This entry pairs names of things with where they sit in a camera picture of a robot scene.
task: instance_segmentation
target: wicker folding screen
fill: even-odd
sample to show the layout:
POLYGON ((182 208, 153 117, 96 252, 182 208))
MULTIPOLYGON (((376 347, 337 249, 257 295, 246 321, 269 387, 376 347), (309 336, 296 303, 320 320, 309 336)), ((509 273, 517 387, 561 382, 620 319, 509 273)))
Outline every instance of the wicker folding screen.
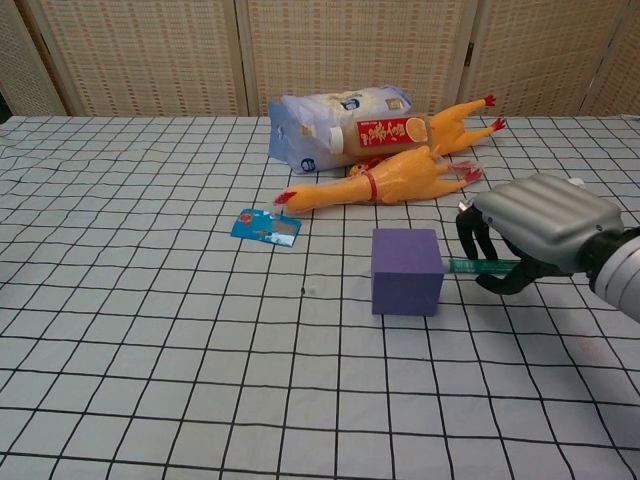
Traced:
POLYGON ((582 113, 640 115, 640 0, 633 0, 616 32, 582 113))
POLYGON ((242 115, 232 0, 30 1, 76 114, 242 115))
POLYGON ((379 84, 404 88, 416 110, 440 110, 455 101, 476 9, 475 0, 236 4, 249 105, 261 114, 283 94, 379 84))
POLYGON ((65 108, 13 2, 0 2, 0 91, 14 115, 65 115, 65 108))
POLYGON ((626 5, 627 0, 482 2, 459 100, 494 93, 495 114, 576 115, 626 5))

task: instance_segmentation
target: table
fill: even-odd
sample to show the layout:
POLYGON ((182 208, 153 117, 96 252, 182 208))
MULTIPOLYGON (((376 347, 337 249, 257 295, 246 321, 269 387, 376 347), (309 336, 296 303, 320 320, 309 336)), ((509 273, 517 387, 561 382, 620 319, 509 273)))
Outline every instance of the table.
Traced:
POLYGON ((640 475, 640 325, 584 276, 450 276, 436 317, 370 313, 373 228, 462 255, 460 199, 515 177, 582 178, 638 225, 637 119, 507 126, 457 155, 486 180, 307 214, 286 248, 232 223, 344 171, 269 159, 268 118, 1 125, 0 478, 640 475))

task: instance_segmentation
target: purple foam cube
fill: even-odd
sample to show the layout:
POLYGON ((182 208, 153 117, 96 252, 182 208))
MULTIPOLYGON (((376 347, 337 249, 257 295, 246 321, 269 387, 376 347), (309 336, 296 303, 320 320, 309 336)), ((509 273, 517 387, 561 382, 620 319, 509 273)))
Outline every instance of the purple foam cube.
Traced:
POLYGON ((377 228, 371 255, 374 314, 433 316, 444 280, 432 229, 377 228))

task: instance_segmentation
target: small blue package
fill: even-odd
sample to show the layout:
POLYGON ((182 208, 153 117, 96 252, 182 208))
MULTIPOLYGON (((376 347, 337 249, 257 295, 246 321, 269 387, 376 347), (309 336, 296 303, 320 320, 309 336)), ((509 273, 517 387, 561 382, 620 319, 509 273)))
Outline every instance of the small blue package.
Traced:
POLYGON ((295 218, 246 208, 233 224, 231 236, 292 247, 300 225, 300 221, 295 218))

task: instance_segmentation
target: plastic package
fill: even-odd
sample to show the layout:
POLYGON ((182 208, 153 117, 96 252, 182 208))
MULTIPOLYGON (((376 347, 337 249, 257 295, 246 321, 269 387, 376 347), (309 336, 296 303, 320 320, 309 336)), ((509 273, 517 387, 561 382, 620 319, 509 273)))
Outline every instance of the plastic package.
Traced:
POLYGON ((411 107, 406 93, 391 85, 306 97, 284 95, 269 102, 269 156, 298 174, 352 165, 350 155, 331 152, 332 127, 358 119, 403 116, 411 107))

